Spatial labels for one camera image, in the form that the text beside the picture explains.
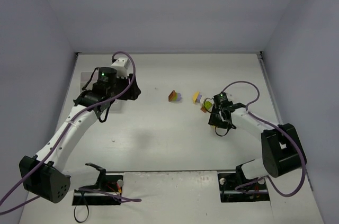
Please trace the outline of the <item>small green lego brick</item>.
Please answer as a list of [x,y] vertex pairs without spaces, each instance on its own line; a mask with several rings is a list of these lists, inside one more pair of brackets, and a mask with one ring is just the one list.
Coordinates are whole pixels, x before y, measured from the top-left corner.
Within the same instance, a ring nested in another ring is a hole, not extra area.
[[203,104],[203,107],[205,110],[210,111],[213,107],[213,104],[209,101],[205,101],[205,103]]

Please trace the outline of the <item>small brown lego brick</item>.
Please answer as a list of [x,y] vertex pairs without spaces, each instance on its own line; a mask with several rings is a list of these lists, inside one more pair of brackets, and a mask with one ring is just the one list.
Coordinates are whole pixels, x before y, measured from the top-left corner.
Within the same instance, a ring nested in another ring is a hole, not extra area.
[[200,110],[204,113],[207,113],[207,110],[204,107],[202,107]]

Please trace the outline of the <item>white lavender lego brick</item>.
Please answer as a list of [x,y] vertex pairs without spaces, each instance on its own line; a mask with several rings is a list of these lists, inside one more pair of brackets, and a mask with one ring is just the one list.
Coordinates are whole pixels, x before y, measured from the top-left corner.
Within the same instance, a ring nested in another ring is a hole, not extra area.
[[204,96],[204,95],[201,95],[201,94],[199,94],[198,96],[197,96],[197,99],[196,99],[196,104],[199,104],[199,105],[203,105],[203,103],[204,103],[204,101],[205,101],[205,99],[206,99],[206,97]]

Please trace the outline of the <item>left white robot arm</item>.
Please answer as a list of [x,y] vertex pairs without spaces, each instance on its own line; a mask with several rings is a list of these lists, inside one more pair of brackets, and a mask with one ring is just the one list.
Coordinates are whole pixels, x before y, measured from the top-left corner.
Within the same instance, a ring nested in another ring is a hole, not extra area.
[[117,67],[96,68],[98,79],[91,89],[83,87],[62,126],[34,156],[19,163],[24,188],[52,203],[60,202],[72,190],[100,190],[106,184],[105,168],[86,163],[66,170],[66,162],[85,132],[95,123],[104,123],[115,100],[136,100],[141,93],[134,73]]

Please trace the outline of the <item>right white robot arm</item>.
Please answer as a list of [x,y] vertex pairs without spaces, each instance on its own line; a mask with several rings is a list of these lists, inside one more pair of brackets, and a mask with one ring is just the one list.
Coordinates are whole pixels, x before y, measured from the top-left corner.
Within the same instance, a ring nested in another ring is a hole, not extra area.
[[236,174],[242,182],[271,176],[280,177],[295,169],[305,169],[307,158],[295,127],[289,123],[276,124],[254,118],[243,103],[233,103],[225,92],[215,95],[208,124],[225,130],[218,136],[226,136],[230,130],[242,129],[261,144],[261,157],[236,166]]

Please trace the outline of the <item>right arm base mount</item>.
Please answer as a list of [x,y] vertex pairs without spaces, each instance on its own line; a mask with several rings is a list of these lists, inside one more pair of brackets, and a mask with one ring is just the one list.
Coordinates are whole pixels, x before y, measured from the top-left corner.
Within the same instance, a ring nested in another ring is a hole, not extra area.
[[269,202],[270,196],[264,179],[241,180],[237,173],[218,173],[221,203]]

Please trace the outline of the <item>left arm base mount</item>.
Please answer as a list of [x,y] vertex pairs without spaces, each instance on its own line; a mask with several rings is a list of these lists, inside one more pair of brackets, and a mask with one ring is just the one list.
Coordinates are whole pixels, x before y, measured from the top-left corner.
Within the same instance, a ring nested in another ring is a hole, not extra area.
[[85,187],[94,190],[94,192],[75,190],[73,194],[72,206],[108,206],[121,205],[122,200],[117,199],[99,191],[111,195],[122,196],[122,187],[124,184],[122,173],[107,173],[102,168],[93,163],[86,163],[86,168],[91,171],[96,170],[99,175],[96,177],[94,185],[86,185]]

